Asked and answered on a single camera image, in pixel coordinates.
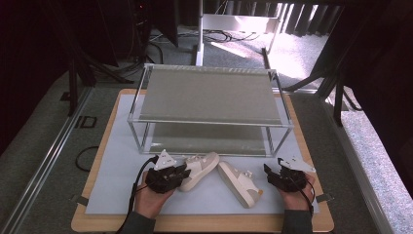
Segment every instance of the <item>cable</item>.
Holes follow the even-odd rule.
[[[208,36],[209,34],[220,34],[220,35],[224,36],[224,39],[217,39],[217,38]],[[249,38],[254,34],[256,34],[256,33],[251,33],[251,34],[247,35],[246,37],[238,38],[238,37],[233,36],[231,33],[226,32],[226,31],[222,31],[222,30],[205,30],[204,38],[206,38],[206,40],[209,41],[209,42],[217,42],[217,43],[238,42],[238,41],[253,41],[253,40],[257,39],[260,36],[259,34],[256,34],[257,35],[256,37]],[[198,35],[199,35],[198,32],[186,32],[186,33],[179,33],[177,36],[183,38],[183,37],[197,37]],[[150,41],[153,42],[153,43],[157,43],[157,44],[170,43],[170,42],[156,41],[157,39],[162,39],[162,38],[165,38],[165,36],[163,34],[152,35]]]
[[[136,194],[136,193],[138,193],[138,192],[140,192],[140,190],[142,190],[142,189],[144,189],[144,188],[147,188],[147,187],[148,187],[148,184],[146,184],[145,186],[143,186],[143,187],[141,187],[141,188],[137,189],[137,190],[136,190],[136,192],[135,192],[135,194]]]
[[[156,49],[158,49],[159,55],[160,55],[160,58],[161,58],[161,64],[164,64],[164,53],[162,52],[161,47],[159,47],[158,45],[155,45],[152,42],[149,42],[149,45],[151,45],[151,46],[155,47]]]
[[[76,168],[80,169],[83,172],[87,172],[87,173],[91,171],[90,169],[86,169],[86,168],[82,167],[79,163],[79,159],[80,159],[80,156],[82,156],[83,153],[85,153],[86,151],[88,151],[90,149],[94,149],[94,148],[99,148],[99,146],[87,147],[87,148],[83,149],[82,151],[80,151],[80,153],[78,153],[78,155],[76,155],[76,160],[75,160]]]
[[[129,202],[129,206],[128,206],[128,214],[127,214],[127,217],[125,218],[125,221],[124,221],[124,223],[122,224],[122,226],[121,226],[121,227],[119,228],[119,230],[116,232],[117,234],[122,231],[122,229],[124,228],[124,225],[125,225],[125,223],[126,223],[126,221],[127,221],[127,219],[128,219],[128,216],[131,214],[131,211],[132,211],[132,209],[133,209],[133,203],[134,203],[134,195],[136,194],[136,192],[138,192],[138,191],[136,191],[136,188],[137,188],[137,184],[139,183],[140,176],[142,176],[143,170],[145,170],[145,167],[146,167],[149,163],[151,163],[151,162],[152,162],[153,164],[156,164],[156,162],[158,161],[158,159],[159,159],[159,156],[156,155],[155,157],[152,157],[152,158],[148,159],[148,160],[142,165],[142,167],[140,168],[139,173],[137,174],[136,180],[134,181],[134,184],[133,184],[133,186],[132,186],[132,188],[131,188],[131,196],[130,196],[130,202]]]
[[[120,69],[116,69],[116,70],[112,70],[112,72],[118,74],[121,78],[127,78],[129,76],[134,75],[136,72],[138,72],[140,70],[140,65],[142,64],[142,61],[136,61],[133,64],[120,68]],[[106,73],[95,69],[94,67],[92,67],[92,71],[95,73],[96,76],[99,76],[101,78],[105,78],[105,77],[109,77],[107,76]]]
[[[307,204],[309,206],[310,215],[313,216],[313,213],[314,213],[313,202],[314,202],[314,199],[316,198],[316,190],[314,190],[313,185],[307,180],[307,183],[310,184],[310,186],[313,189],[313,195],[314,195],[313,196],[313,202],[310,202],[309,197],[307,197],[307,195],[303,192],[303,190],[298,187],[298,185],[297,185],[297,183],[295,183],[294,179],[292,179],[290,176],[288,178],[298,188],[298,191],[301,193],[301,195],[303,195],[304,199],[306,199]]]

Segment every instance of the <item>white paper sheet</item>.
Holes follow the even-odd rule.
[[[87,209],[87,215],[124,215],[128,210],[131,187],[143,163],[153,155],[140,155],[127,122],[133,101],[132,95],[121,96],[118,112],[103,154]],[[302,158],[295,135],[291,133],[280,149],[283,159]],[[240,171],[253,173],[255,185],[264,190],[257,204],[245,209],[221,179],[218,170],[206,175],[189,192],[176,190],[167,200],[163,215],[228,215],[228,214],[282,214],[282,198],[276,187],[267,182],[263,164],[274,172],[281,167],[276,158],[221,157]],[[319,212],[315,202],[315,212]]]

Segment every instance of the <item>metal frame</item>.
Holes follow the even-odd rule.
[[[79,105],[77,106],[74,113],[69,116],[58,133],[54,143],[48,151],[48,154],[43,159],[40,167],[37,169],[34,176],[28,182],[26,188],[24,189],[23,194],[21,195],[18,204],[13,209],[12,214],[9,216],[9,219],[6,221],[6,224],[1,230],[1,234],[13,234],[19,233],[19,229],[28,215],[31,206],[37,198],[40,190],[43,187],[46,179],[49,176],[50,171],[52,170],[61,149],[66,144],[67,139],[69,138],[76,122],[82,112],[82,109],[86,105],[89,96],[92,93],[92,87],[85,87],[85,90],[80,96]]]
[[[289,110],[288,110],[288,105],[286,104],[285,101],[285,97],[283,96],[283,92],[282,92],[282,84],[280,82],[280,78],[279,78],[279,74],[276,72],[268,72],[268,75],[270,77],[270,80],[276,80],[277,82],[277,86],[278,86],[278,90],[280,92],[280,96],[282,97],[282,105],[284,107],[285,110],[285,114],[286,114],[286,118],[288,120],[288,124],[293,126],[292,120],[291,120],[291,115],[289,114]],[[277,155],[277,153],[279,152],[283,142],[286,140],[286,138],[288,137],[289,133],[291,132],[292,128],[288,128],[285,135],[282,137],[282,140],[280,141],[279,145],[277,146],[276,150],[274,151],[273,156],[275,157]]]

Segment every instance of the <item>tripod leg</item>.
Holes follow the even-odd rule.
[[[331,94],[331,91],[334,89],[334,86],[337,84],[338,79],[338,70],[335,69],[334,72],[327,74],[324,77],[324,80],[319,85],[319,88],[316,91],[316,94],[320,97],[328,97]]]
[[[306,79],[292,85],[292,86],[288,86],[283,88],[285,91],[287,92],[294,92],[310,83],[312,83],[313,81],[319,79],[320,77],[326,76],[328,75],[330,69],[325,69],[323,71],[317,71],[315,73],[313,73],[312,75],[310,75],[309,77],[307,77]]]
[[[113,73],[113,71],[106,68],[104,65],[100,64],[100,62],[94,60],[93,58],[89,57],[85,53],[83,53],[85,60],[91,64],[92,66],[96,67],[97,69],[101,70],[102,72],[106,73],[108,76],[112,77],[113,79],[119,81],[120,83],[124,84],[133,84],[133,81],[127,80],[123,77],[118,76],[117,74]]]
[[[343,93],[344,93],[344,75],[339,74],[338,82],[336,85],[336,97],[334,100],[334,112],[333,118],[339,127],[343,127],[341,122],[341,107],[343,105]]]
[[[93,86],[96,83],[96,79],[91,68],[84,61],[81,47],[61,7],[61,1],[38,0],[37,2],[48,18],[61,46],[67,54],[75,60],[77,66],[76,72],[79,74],[79,77],[86,86]]]

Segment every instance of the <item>black cable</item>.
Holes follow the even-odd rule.
[[[135,194],[136,194],[136,193],[138,193],[138,192],[140,192],[140,190],[142,190],[142,189],[144,189],[144,188],[147,188],[147,187],[148,187],[148,184],[146,184],[145,186],[143,186],[143,187],[141,187],[141,188],[137,189],[137,190],[136,190],[136,192],[135,192]]]
[[[164,64],[164,53],[162,52],[161,47],[159,47],[158,45],[155,45],[152,42],[149,42],[149,45],[151,45],[151,46],[155,47],[156,49],[158,49],[159,55],[160,55],[160,58],[161,58],[161,64]]]
[[[298,191],[301,193],[301,195],[303,195],[304,199],[306,199],[307,204],[308,204],[308,206],[309,206],[310,215],[313,216],[313,213],[314,213],[313,202],[314,202],[314,199],[316,198],[316,190],[314,190],[313,185],[307,180],[307,183],[309,183],[310,186],[311,186],[312,189],[313,189],[313,195],[314,195],[314,196],[313,196],[313,202],[310,202],[309,197],[307,197],[307,195],[303,192],[303,190],[298,187],[298,185],[297,185],[297,183],[295,183],[294,179],[292,179],[291,177],[289,177],[289,180],[291,180],[291,182],[298,188]]]
[[[123,67],[123,68],[120,68],[120,69],[111,69],[111,71],[113,72],[113,73],[116,73],[116,74],[118,74],[118,75],[122,75],[122,74],[124,74],[124,73],[127,73],[127,72],[131,72],[131,71],[134,71],[134,73],[138,70],[138,68],[139,68],[139,66],[142,64],[142,62],[141,61],[135,61],[133,64],[131,64],[131,65],[129,65],[129,66],[126,66],[126,67]],[[101,75],[105,75],[106,73],[104,73],[104,72],[102,72],[102,71],[100,71],[100,70],[98,70],[98,69],[96,69],[96,68],[94,68],[94,67],[92,67],[92,71],[93,72],[95,72],[95,73],[99,73],[99,74],[101,74]]]
[[[137,192],[137,191],[136,191],[137,184],[139,183],[139,179],[140,179],[140,176],[141,176],[142,173],[143,173],[143,170],[145,170],[145,167],[146,167],[149,163],[151,163],[151,162],[154,163],[154,164],[156,164],[156,162],[158,161],[158,158],[159,158],[159,156],[156,155],[155,157],[152,157],[152,158],[148,159],[148,160],[142,165],[142,167],[140,168],[139,173],[137,174],[136,180],[134,181],[134,184],[133,184],[133,186],[132,186],[132,188],[131,188],[131,196],[130,196],[130,202],[129,202],[129,206],[128,206],[127,217],[125,218],[125,221],[124,221],[124,223],[122,224],[122,226],[121,226],[121,227],[119,228],[119,230],[116,232],[117,234],[122,231],[122,229],[124,228],[124,225],[125,225],[125,223],[126,223],[126,221],[127,221],[127,219],[128,219],[128,216],[131,214],[131,210],[133,209],[133,203],[134,203],[134,195],[135,195],[136,192]]]
[[[209,34],[220,34],[224,36],[224,39],[217,39],[217,38],[213,38],[208,36]],[[207,41],[209,42],[216,42],[216,43],[226,43],[226,42],[238,42],[238,41],[253,41],[255,39],[257,39],[259,37],[259,34],[256,34],[257,36],[254,38],[249,38],[252,35],[254,35],[256,33],[251,33],[246,37],[243,38],[237,38],[234,37],[231,33],[226,32],[226,31],[222,31],[222,30],[205,30],[204,32],[204,37],[207,39]],[[178,37],[198,37],[199,33],[179,33]],[[165,38],[164,35],[152,35],[151,37],[153,37],[152,41],[154,39],[158,39],[158,38]]]
[[[76,160],[75,160],[76,168],[80,169],[83,172],[87,172],[87,173],[91,171],[90,169],[86,169],[86,168],[82,167],[79,163],[79,159],[80,159],[80,156],[82,156],[83,153],[85,153],[86,151],[88,151],[90,149],[94,149],[94,148],[99,148],[99,146],[87,147],[87,148],[83,149],[82,151],[80,151],[80,153],[78,153],[78,155],[76,155]]]

